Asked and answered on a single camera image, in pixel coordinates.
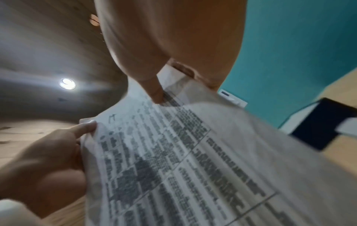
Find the wooden floor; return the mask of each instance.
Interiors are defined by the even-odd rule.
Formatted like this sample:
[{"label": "wooden floor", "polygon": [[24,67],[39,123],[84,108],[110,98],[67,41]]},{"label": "wooden floor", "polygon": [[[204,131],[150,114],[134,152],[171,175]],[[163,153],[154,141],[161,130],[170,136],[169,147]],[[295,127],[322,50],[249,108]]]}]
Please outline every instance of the wooden floor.
[{"label": "wooden floor", "polygon": [[[44,119],[0,118],[0,167],[33,141],[74,123]],[[44,219],[51,226],[84,225],[84,197]]]}]

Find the paper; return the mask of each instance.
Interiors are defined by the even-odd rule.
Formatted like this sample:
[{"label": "paper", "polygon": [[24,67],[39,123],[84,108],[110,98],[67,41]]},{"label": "paper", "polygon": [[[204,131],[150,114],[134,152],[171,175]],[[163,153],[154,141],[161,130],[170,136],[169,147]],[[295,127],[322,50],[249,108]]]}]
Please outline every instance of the paper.
[{"label": "paper", "polygon": [[[314,199],[299,200],[309,211],[306,214],[299,202],[291,203],[300,196],[299,190],[290,195],[291,189],[286,195],[285,186],[276,182],[290,177],[285,181],[290,187],[301,169],[291,175],[289,169],[280,172],[282,166],[274,159],[284,153],[271,150],[302,149],[314,154],[312,150],[173,68],[166,66],[161,77],[164,104],[153,104],[133,85],[127,97],[95,118],[96,132],[82,138],[88,181],[86,225],[312,226],[328,222],[318,211],[311,212],[314,207],[306,206]],[[286,164],[290,159],[281,161]],[[257,170],[267,164],[272,170]],[[301,183],[296,189],[304,187],[305,181]],[[302,194],[310,191],[309,186],[304,189]],[[345,216],[345,222],[355,220],[348,213]]]}]

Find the teal wall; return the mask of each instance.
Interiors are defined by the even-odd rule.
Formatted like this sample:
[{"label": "teal wall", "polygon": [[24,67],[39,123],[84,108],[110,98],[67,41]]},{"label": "teal wall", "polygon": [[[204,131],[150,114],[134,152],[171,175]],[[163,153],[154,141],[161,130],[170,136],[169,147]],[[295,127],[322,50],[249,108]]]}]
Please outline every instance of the teal wall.
[{"label": "teal wall", "polygon": [[357,0],[248,0],[239,57],[223,89],[277,127],[357,67]]}]

